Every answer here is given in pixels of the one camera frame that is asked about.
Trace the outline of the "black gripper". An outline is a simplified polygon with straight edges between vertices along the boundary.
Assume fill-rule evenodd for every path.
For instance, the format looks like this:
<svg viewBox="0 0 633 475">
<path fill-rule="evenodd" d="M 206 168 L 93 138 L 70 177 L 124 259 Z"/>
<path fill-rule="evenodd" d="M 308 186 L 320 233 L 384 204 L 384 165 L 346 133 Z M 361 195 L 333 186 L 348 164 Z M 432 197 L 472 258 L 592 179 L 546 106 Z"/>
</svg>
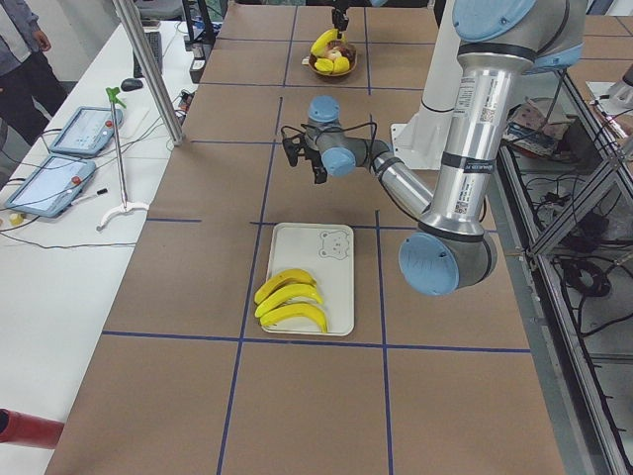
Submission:
<svg viewBox="0 0 633 475">
<path fill-rule="evenodd" d="M 296 167 L 299 158 L 303 157 L 311 163 L 314 173 L 314 184 L 323 184 L 327 181 L 327 171 L 321 167 L 317 152 L 308 146 L 306 129 L 297 129 L 292 126 L 282 126 L 282 147 L 291 167 Z"/>
<path fill-rule="evenodd" d="M 329 3 L 333 10 L 331 12 L 331 19 L 332 19 L 332 24 L 336 31 L 336 38 L 338 40 L 341 40 L 343 37 L 343 34 L 347 30 L 347 26 L 349 23 L 349 19 L 347 17 L 346 12 L 351 6 L 351 1 L 350 0 L 330 0 Z"/>
</svg>

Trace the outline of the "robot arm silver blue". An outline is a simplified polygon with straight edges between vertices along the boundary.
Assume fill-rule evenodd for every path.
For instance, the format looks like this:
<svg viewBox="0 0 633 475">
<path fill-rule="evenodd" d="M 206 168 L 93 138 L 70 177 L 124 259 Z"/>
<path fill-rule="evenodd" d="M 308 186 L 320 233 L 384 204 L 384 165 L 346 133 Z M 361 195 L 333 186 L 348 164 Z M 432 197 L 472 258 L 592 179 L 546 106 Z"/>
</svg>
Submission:
<svg viewBox="0 0 633 475">
<path fill-rule="evenodd" d="M 436 57 L 455 60 L 456 91 L 446 109 L 447 136 L 434 188 L 407 167 L 395 146 L 348 136 L 338 102 L 318 96 L 307 122 L 283 139 L 291 164 L 304 156 L 317 182 L 368 169 L 418 230 L 399 253 L 406 282 L 441 296 L 476 285 L 494 270 L 497 252 L 480 222 L 496 169 L 509 99 L 524 74 L 564 69 L 581 56 L 582 1 L 449 1 L 441 17 Z"/>
</svg>

